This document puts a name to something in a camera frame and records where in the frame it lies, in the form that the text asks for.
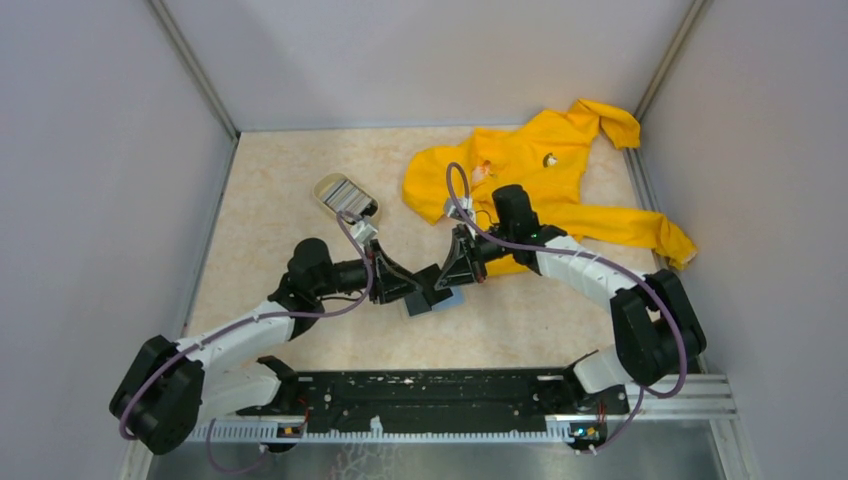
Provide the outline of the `beige oval card tray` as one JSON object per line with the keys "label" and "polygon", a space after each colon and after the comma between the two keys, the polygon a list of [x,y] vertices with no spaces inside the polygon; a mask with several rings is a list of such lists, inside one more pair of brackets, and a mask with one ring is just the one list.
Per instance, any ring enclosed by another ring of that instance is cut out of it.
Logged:
{"label": "beige oval card tray", "polygon": [[380,202],[358,182],[343,173],[330,173],[318,180],[312,189],[313,197],[331,215],[347,211],[377,220]]}

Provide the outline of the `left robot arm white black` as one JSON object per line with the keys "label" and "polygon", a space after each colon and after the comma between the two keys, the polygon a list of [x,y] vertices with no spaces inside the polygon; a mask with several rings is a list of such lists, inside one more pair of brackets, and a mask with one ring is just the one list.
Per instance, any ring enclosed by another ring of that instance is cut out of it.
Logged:
{"label": "left robot arm white black", "polygon": [[330,317],[325,297],[352,293],[355,305],[420,299],[431,306],[451,294],[437,288],[436,264],[412,272],[377,240],[354,248],[358,258],[335,262],[323,240],[307,238],[294,248],[277,289],[241,318],[177,341],[147,340],[109,404],[120,435],[162,455],[198,424],[221,416],[302,415],[298,373],[265,352]]}

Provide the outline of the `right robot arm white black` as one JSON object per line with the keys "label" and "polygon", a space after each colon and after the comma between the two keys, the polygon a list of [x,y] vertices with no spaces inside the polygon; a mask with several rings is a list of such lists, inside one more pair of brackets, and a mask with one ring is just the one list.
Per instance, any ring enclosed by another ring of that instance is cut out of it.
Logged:
{"label": "right robot arm white black", "polygon": [[450,196],[444,213],[459,220],[438,289],[481,283],[496,260],[512,258],[539,276],[563,282],[611,317],[614,341],[570,368],[563,398],[576,412],[590,411],[603,390],[632,381],[650,387],[685,373],[707,347],[700,322],[679,277],[668,269],[629,270],[582,245],[566,231],[544,225],[518,185],[497,189],[497,223],[484,231],[473,221],[472,201]]}

